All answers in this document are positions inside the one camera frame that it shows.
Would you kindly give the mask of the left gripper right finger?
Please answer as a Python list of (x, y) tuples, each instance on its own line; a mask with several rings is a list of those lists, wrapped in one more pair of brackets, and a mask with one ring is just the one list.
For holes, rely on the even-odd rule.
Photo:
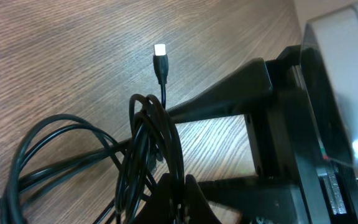
[(205, 199), (196, 179), (190, 174), (185, 177), (184, 223), (221, 224)]

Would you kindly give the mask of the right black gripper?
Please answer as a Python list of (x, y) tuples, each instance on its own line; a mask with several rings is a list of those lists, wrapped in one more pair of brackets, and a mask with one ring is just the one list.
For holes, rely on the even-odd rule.
[(358, 223), (351, 146), (318, 51), (256, 58), (170, 108), (176, 123), (243, 115), (256, 175), (200, 182), (246, 220)]

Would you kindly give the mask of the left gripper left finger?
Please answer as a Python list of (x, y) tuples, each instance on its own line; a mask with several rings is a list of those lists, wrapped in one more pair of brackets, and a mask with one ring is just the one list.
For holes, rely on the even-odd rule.
[(173, 224), (174, 222), (172, 176), (164, 174), (132, 224)]

